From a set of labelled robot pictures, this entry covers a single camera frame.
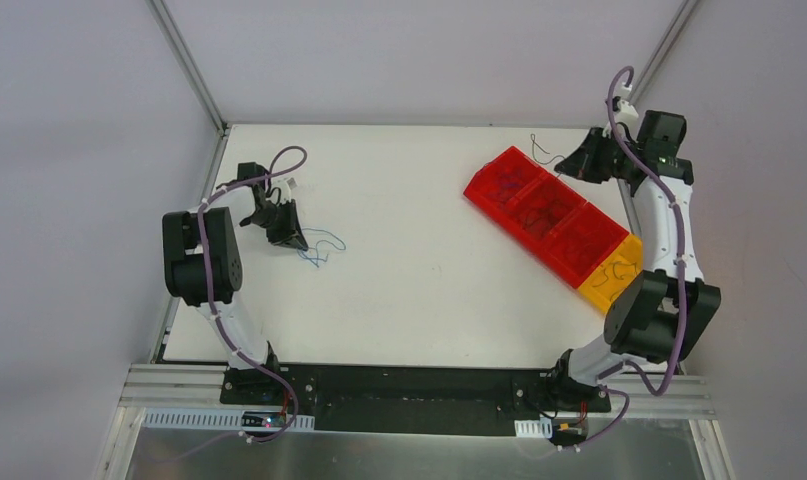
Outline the yellow plastic bin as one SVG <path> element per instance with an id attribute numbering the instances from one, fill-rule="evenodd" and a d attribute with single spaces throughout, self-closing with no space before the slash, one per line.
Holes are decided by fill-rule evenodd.
<path id="1" fill-rule="evenodd" d="M 641 239 L 629 234 L 578 287 L 578 293 L 602 315 L 606 315 L 643 269 L 642 249 Z"/>

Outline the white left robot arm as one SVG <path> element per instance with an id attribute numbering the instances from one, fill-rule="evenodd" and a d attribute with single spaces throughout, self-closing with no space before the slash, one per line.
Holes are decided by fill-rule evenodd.
<path id="1" fill-rule="evenodd" d="M 198 206 L 162 218 L 167 290 L 207 321 L 227 354 L 235 384 L 245 384 L 248 394 L 265 405 L 290 387 L 241 297 L 244 268 L 236 232 L 255 226 L 269 244 L 307 252 L 296 202 L 279 177 L 260 164 L 242 163 L 236 179 Z"/>

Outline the red plastic bin row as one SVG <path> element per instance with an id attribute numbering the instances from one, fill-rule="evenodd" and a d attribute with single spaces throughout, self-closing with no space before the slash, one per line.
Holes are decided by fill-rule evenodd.
<path id="1" fill-rule="evenodd" d="M 624 227 L 514 146 L 478 170 L 463 195 L 572 288 L 628 236 Z"/>

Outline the right controller circuit board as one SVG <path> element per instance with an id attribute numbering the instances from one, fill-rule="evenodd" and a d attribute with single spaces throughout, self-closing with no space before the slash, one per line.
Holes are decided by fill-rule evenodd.
<path id="1" fill-rule="evenodd" d="M 584 441 L 587 435 L 584 423 L 559 423 L 554 425 L 552 440 L 573 444 Z"/>

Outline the controller circuit board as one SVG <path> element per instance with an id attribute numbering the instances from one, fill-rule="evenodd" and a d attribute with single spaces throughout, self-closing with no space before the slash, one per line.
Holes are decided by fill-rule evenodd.
<path id="1" fill-rule="evenodd" d="M 245 429 L 279 429 L 287 423 L 287 415 L 281 412 L 245 411 L 241 425 Z"/>
<path id="2" fill-rule="evenodd" d="M 552 440 L 573 444 L 584 441 L 587 435 L 584 423 L 559 423 L 554 425 Z"/>

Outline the aluminium frame rail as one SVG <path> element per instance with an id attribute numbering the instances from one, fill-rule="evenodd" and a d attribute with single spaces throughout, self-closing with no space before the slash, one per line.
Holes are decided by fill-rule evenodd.
<path id="1" fill-rule="evenodd" d="M 648 393 L 635 374 L 609 380 L 607 392 L 586 400 L 547 393 L 542 370 L 312 365 L 292 363 L 283 375 L 297 394 L 299 411 L 322 415 L 358 402 L 393 406 L 449 404 L 495 413 L 614 414 L 623 405 L 635 418 L 713 419 L 716 411 L 704 378 L 677 376 L 662 397 Z M 284 387 L 253 371 L 224 365 L 136 364 L 129 369 L 120 403 L 138 407 L 268 407 L 283 405 Z"/>

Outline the left controller circuit board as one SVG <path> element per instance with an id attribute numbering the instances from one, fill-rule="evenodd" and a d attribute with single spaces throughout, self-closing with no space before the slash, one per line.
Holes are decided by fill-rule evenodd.
<path id="1" fill-rule="evenodd" d="M 279 429 L 287 423 L 287 415 L 281 412 L 245 411 L 241 425 L 245 429 Z"/>

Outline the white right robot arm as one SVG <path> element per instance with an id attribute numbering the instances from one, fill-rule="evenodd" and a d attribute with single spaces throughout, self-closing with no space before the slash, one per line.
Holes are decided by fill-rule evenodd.
<path id="1" fill-rule="evenodd" d="M 661 383 L 645 384 L 662 395 L 720 306 L 721 292 L 705 281 L 693 248 L 693 165 L 678 156 L 686 131 L 682 115 L 649 110 L 640 117 L 621 106 L 556 167 L 589 183 L 627 184 L 643 262 L 609 307 L 602 334 L 566 351 L 549 374 L 547 397 L 559 409 L 597 395 L 604 379 L 626 368 L 639 371 L 641 361 L 665 364 Z"/>

